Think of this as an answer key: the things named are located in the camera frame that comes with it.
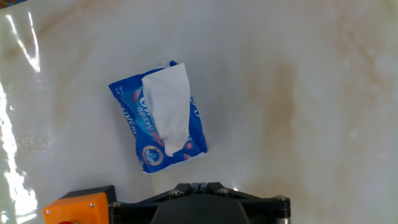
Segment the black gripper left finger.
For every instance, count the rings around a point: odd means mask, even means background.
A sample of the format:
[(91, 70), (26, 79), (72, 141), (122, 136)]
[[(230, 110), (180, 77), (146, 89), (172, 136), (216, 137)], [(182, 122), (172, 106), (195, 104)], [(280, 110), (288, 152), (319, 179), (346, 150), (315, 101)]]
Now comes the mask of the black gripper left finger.
[(199, 183), (178, 184), (174, 189), (168, 192), (168, 195), (170, 196), (170, 198), (179, 198), (195, 194), (199, 191), (199, 189), (200, 189)]

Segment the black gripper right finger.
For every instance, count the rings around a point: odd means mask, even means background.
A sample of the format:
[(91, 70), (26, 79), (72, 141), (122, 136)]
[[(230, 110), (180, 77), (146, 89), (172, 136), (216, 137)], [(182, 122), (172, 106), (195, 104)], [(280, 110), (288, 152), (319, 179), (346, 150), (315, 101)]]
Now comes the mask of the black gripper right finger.
[(210, 194), (220, 197), (236, 198), (234, 192), (220, 182), (202, 182), (199, 186), (200, 194)]

